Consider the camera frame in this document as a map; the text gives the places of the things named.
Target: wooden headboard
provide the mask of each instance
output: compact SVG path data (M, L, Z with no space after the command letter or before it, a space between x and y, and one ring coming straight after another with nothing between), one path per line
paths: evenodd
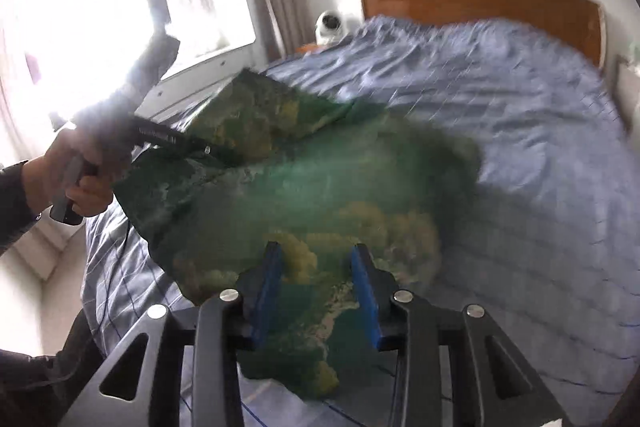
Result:
M367 19L383 14L432 25L504 17L561 39L599 68L606 55L604 12L592 0L362 0L362 9Z

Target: human hand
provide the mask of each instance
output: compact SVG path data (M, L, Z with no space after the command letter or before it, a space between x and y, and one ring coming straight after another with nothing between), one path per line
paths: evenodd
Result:
M89 163L98 166L98 175L84 176L78 185L65 189L66 197L74 202L73 211L80 216L96 216L113 201L111 183L115 180L116 172L100 168L104 165L100 148L78 129L63 129L43 156L22 167L22 185L33 214L41 213L52 204L53 197L62 188L69 162L78 153Z

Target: person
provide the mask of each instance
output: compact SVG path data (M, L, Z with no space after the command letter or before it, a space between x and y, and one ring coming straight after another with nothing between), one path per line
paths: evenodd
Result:
M62 129L43 156L0 171L0 255L39 219L63 188L78 153L98 166L97 176L66 187L73 210L96 216L113 201L116 172L105 168L100 148L79 130ZM81 311L63 349L53 357L28 357L0 349L0 425L56 425L102 363Z

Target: green floral fabric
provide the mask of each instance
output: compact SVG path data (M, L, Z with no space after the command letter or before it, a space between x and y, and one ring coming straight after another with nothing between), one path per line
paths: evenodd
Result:
M152 258L195 304L234 285L267 241L283 284L264 349L243 374L321 397L370 364L348 255L366 243L401 285L428 283L443 235L470 203L480 166L469 139L366 102L336 103L243 71L188 134L233 150L176 157L146 150L116 197Z

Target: triangular cutout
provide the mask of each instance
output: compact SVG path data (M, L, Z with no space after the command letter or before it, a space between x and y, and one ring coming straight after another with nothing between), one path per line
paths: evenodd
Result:
M103 395L127 401L132 401L136 397L148 340L149 337L145 333L141 333L133 340L100 384L100 392Z
M509 353L495 337L485 338L495 392L505 400L530 393L533 388Z

